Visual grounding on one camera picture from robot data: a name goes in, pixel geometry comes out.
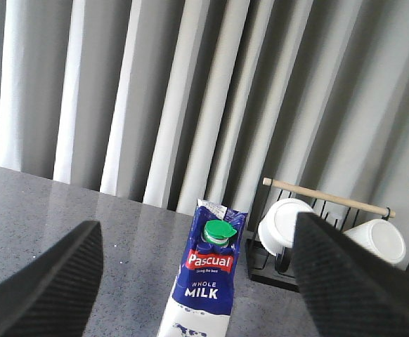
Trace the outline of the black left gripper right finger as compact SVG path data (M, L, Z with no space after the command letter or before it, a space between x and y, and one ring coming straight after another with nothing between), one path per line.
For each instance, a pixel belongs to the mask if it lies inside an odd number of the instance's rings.
M409 336L409 274L300 212L292 269L321 336Z

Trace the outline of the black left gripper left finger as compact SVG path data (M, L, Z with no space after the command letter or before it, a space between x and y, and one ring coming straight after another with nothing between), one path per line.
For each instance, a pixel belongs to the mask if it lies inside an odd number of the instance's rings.
M98 221L84 221L0 283L0 336L82 336L103 276Z

